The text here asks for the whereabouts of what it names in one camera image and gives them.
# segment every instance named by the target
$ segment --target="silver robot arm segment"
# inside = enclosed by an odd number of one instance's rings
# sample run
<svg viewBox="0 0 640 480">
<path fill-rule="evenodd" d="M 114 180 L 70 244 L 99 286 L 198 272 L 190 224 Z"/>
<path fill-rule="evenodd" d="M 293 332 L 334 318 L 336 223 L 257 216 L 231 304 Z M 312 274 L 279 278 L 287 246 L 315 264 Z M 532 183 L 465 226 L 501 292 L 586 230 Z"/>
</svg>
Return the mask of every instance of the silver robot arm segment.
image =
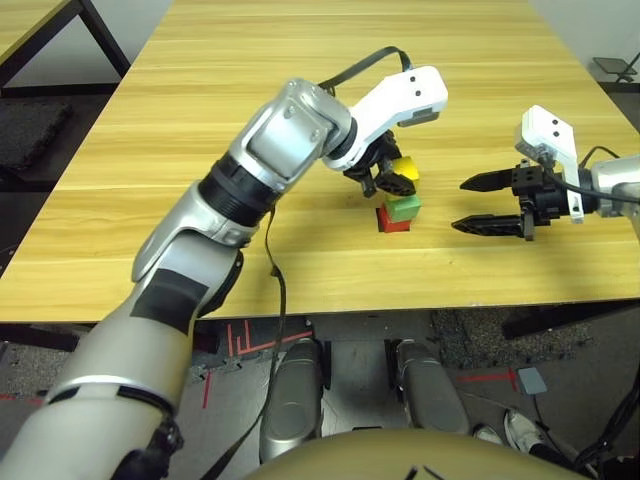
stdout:
<svg viewBox="0 0 640 480">
<path fill-rule="evenodd" d="M 163 476 L 182 444 L 173 416 L 193 320 L 224 301 L 260 219 L 352 128 L 336 99 L 304 80 L 288 82 L 145 242 L 131 294 L 80 343 L 0 477 Z"/>
<path fill-rule="evenodd" d="M 602 193 L 640 200 L 640 154 L 596 162 L 591 167 L 593 189 Z M 601 217 L 627 217 L 640 241 L 640 205 L 607 199 L 598 201 Z"/>
</svg>

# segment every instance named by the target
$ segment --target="shoe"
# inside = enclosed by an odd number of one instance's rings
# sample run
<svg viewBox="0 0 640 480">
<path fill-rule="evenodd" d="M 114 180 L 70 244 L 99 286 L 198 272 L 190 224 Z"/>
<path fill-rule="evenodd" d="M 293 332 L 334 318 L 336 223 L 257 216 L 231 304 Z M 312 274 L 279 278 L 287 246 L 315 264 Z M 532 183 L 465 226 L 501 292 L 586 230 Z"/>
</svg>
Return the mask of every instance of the shoe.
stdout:
<svg viewBox="0 0 640 480">
<path fill-rule="evenodd" d="M 489 425 L 478 425 L 473 431 L 473 437 L 485 442 L 495 443 L 496 445 L 504 445 L 504 442 L 493 428 Z"/>
<path fill-rule="evenodd" d="M 504 431 L 509 445 L 524 453 L 529 453 L 534 445 L 545 443 L 536 424 L 515 410 L 507 410 L 505 413 Z"/>
</svg>

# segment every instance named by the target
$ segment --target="wooden table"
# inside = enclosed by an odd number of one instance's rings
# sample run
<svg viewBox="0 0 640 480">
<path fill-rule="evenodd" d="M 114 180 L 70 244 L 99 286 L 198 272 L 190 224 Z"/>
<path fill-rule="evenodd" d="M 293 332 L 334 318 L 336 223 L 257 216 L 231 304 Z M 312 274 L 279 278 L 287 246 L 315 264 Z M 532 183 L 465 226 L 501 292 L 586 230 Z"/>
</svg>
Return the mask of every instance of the wooden table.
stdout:
<svg viewBox="0 0 640 480">
<path fill-rule="evenodd" d="M 532 11 L 516 0 L 176 0 L 85 140 L 0 281 L 4 321 L 96 321 L 129 292 L 133 257 L 286 79 L 321 81 L 385 45 L 437 66 L 449 106 L 398 129 L 420 166 L 424 207 L 410 233 L 377 232 L 380 198 L 318 163 L 281 202 L 272 245 L 290 312 L 470 307 L 640 295 L 640 248 L 626 219 L 540 228 L 535 242 L 453 230 L 474 213 L 516 213 L 509 191 L 458 189 L 520 160 L 513 132 L 540 104 L 621 155 L 638 135 Z M 338 88 L 353 104 L 388 59 Z M 215 316 L 277 311 L 259 233 Z"/>
<path fill-rule="evenodd" d="M 11 47 L 31 36 L 65 3 L 61 0 L 0 0 L 0 63 Z"/>
</svg>

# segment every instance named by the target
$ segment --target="floor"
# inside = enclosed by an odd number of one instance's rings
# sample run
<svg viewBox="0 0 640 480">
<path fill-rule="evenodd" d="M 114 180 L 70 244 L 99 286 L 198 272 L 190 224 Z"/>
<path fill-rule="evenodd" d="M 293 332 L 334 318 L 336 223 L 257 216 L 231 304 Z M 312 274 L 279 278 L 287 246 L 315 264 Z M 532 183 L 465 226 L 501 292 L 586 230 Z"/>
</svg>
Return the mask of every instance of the floor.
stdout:
<svg viewBox="0 0 640 480">
<path fill-rule="evenodd" d="M 65 126 L 47 158 L 29 171 L 29 177 L 57 178 L 107 100 L 107 96 L 70 98 L 74 121 Z M 612 100 L 640 131 L 640 96 L 616 94 Z M 45 200 L 45 194 L 0 194 L 0 275 Z M 456 315 L 471 336 L 486 337 L 478 348 L 486 345 L 490 352 L 501 318 L 507 313 L 473 309 L 457 311 Z M 388 388 L 383 340 L 413 337 L 425 339 L 433 348 L 445 349 L 449 344 L 446 335 L 438 331 L 438 318 L 450 314 L 424 310 L 322 315 L 300 320 L 310 322 L 317 337 L 331 340 L 333 345 L 333 382 L 323 399 L 323 435 L 362 426 L 406 425 L 402 406 Z M 513 351 L 490 363 L 495 367 L 478 369 L 473 368 L 477 363 L 451 362 L 464 370 L 452 367 L 448 373 L 472 424 L 488 423 L 503 433 L 504 408 L 516 406 L 533 416 L 531 397 L 514 391 L 505 379 L 482 379 L 487 378 L 485 374 L 506 377 L 508 367 L 535 366 L 548 388 L 548 392 L 539 395 L 544 421 L 563 445 L 579 450 L 595 440 L 630 388 L 640 360 L 639 318 L 640 310 L 635 309 L 546 332 L 521 343 L 501 341 L 504 343 L 499 347 L 494 344 L 493 350 Z M 538 352 L 547 348 L 550 353 L 534 356 L 531 361 L 528 349 L 532 346 Z M 67 354 L 48 349 L 0 343 L 0 458 L 24 419 L 40 404 L 40 395 L 51 386 L 66 358 Z M 174 456 L 170 478 L 196 478 L 202 474 L 251 423 L 266 391 L 268 358 L 264 352 L 215 359 L 202 353 L 194 355 L 178 417 L 186 446 Z M 209 390 L 205 402 L 206 385 Z M 638 452 L 639 428 L 636 414 L 616 442 L 616 454 Z M 221 478 L 240 478 L 255 469 L 257 446 L 254 432 Z"/>
<path fill-rule="evenodd" d="M 318 315 L 307 317 L 320 340 L 332 342 L 331 389 L 325 391 L 323 436 L 354 427 L 405 427 L 406 417 L 389 388 L 384 339 L 416 338 L 433 342 L 433 311 Z M 592 341 L 574 355 L 535 364 L 548 391 L 538 395 L 544 422 L 568 453 L 593 442 L 631 386 L 640 361 L 640 308 L 589 322 Z M 487 319 L 475 316 L 471 322 Z M 571 329 L 559 330 L 573 335 Z M 537 335 L 538 341 L 553 335 Z M 9 345 L 0 359 L 0 458 L 26 417 L 38 408 L 67 358 L 66 353 Z M 266 393 L 268 351 L 225 358 L 206 368 L 206 355 L 194 356 L 178 423 L 185 447 L 174 455 L 169 478 L 198 478 L 251 424 Z M 530 367 L 524 362 L 514 370 Z M 447 369 L 472 425 L 492 425 L 503 436 L 502 416 L 515 407 L 535 418 L 532 397 L 514 390 L 505 366 Z M 638 415 L 615 442 L 614 454 L 638 452 Z M 259 466 L 258 432 L 254 431 L 221 478 L 241 478 Z"/>
</svg>

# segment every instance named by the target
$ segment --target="black cable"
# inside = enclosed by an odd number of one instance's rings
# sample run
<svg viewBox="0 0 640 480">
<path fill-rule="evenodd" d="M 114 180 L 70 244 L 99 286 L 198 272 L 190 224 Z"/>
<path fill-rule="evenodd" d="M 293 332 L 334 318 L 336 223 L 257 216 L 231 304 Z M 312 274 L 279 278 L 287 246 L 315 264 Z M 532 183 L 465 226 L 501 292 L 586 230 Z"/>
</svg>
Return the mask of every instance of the black cable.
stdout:
<svg viewBox="0 0 640 480">
<path fill-rule="evenodd" d="M 411 65 L 411 59 L 406 52 L 400 50 L 398 47 L 384 47 L 378 50 L 377 52 L 373 52 L 368 57 L 363 58 L 358 63 L 351 65 L 349 68 L 340 72 L 334 77 L 331 77 L 324 82 L 320 82 L 318 85 L 323 90 L 326 90 L 330 95 L 336 96 L 336 88 L 341 83 L 346 82 L 347 80 L 352 79 L 359 73 L 362 73 L 367 68 L 371 67 L 373 64 L 379 62 L 384 57 L 387 57 L 393 53 L 397 53 L 400 56 L 400 62 L 402 63 L 402 71 L 406 72 L 407 70 L 411 70 L 413 65 Z"/>
<path fill-rule="evenodd" d="M 611 444 L 624 430 L 633 417 L 636 408 L 640 405 L 640 365 L 636 373 L 631 390 L 622 399 L 613 415 L 607 422 L 604 431 L 593 444 L 589 445 L 578 454 L 574 461 L 576 469 L 580 469 L 587 463 L 597 460 L 599 456 L 611 449 Z"/>
<path fill-rule="evenodd" d="M 549 433 L 549 430 L 551 430 L 551 429 L 544 423 L 544 420 L 542 420 L 542 414 L 540 413 L 540 406 L 538 405 L 538 396 L 537 395 L 533 395 L 533 408 L 535 408 L 536 415 L 538 416 L 538 421 L 536 423 L 538 424 L 538 426 L 542 430 L 544 430 L 544 433 L 546 434 L 547 438 L 551 442 L 551 445 L 553 445 L 553 447 L 558 451 L 558 453 L 560 455 L 562 455 L 564 457 L 564 459 L 568 463 L 573 463 L 571 461 L 571 459 L 565 455 L 564 451 L 558 446 L 558 444 L 555 442 L 555 440 L 551 437 L 551 434 Z"/>
<path fill-rule="evenodd" d="M 627 197 L 624 195 L 613 195 L 611 193 L 596 192 L 593 190 L 588 190 L 586 188 L 577 187 L 556 177 L 553 173 L 553 170 L 550 168 L 545 167 L 544 173 L 551 182 L 555 183 L 556 186 L 563 188 L 564 190 L 571 190 L 572 192 L 579 193 L 580 195 L 584 195 L 586 197 L 602 198 L 605 200 L 612 200 L 614 202 L 637 203 L 640 205 L 640 198 Z"/>
<path fill-rule="evenodd" d="M 587 166 L 587 162 L 589 161 L 589 159 L 591 158 L 591 155 L 593 155 L 597 150 L 602 150 L 604 152 L 607 152 L 609 155 L 611 155 L 613 158 L 620 158 L 620 155 L 618 155 L 616 152 L 614 152 L 613 150 L 609 150 L 607 147 L 603 147 L 602 145 L 596 145 L 595 147 L 593 147 L 591 150 L 589 150 L 589 153 L 587 153 L 584 158 L 582 159 L 582 161 L 580 162 L 580 168 L 584 168 Z"/>
<path fill-rule="evenodd" d="M 273 379 L 276 375 L 276 367 L 278 364 L 278 354 L 280 353 L 280 347 L 282 345 L 282 338 L 284 336 L 284 327 L 286 323 L 287 317 L 287 285 L 284 280 L 284 274 L 278 264 L 273 259 L 273 255 L 271 254 L 271 249 L 269 248 L 269 232 L 271 230 L 271 224 L 273 223 L 273 219 L 276 216 L 276 208 L 275 206 L 271 209 L 271 213 L 269 216 L 269 223 L 267 224 L 267 231 L 264 237 L 264 249 L 267 252 L 267 257 L 269 257 L 269 262 L 271 262 L 271 276 L 276 277 L 278 279 L 278 283 L 280 284 L 280 313 L 278 317 L 278 329 L 276 332 L 276 338 L 273 345 L 273 351 L 271 353 L 271 366 L 269 367 L 269 383 L 267 386 L 267 395 L 265 397 L 264 403 L 262 404 L 262 408 L 256 419 L 253 421 L 251 426 L 247 429 L 246 432 L 242 434 L 238 440 L 236 440 L 233 445 L 231 445 L 213 464 L 213 466 L 205 473 L 201 480 L 215 480 L 227 467 L 233 456 L 236 454 L 240 446 L 244 443 L 247 437 L 251 434 L 253 429 L 258 425 L 258 422 L 264 415 L 265 410 L 267 409 L 267 405 L 269 405 L 269 401 L 271 400 L 271 395 L 273 392 Z"/>
</svg>

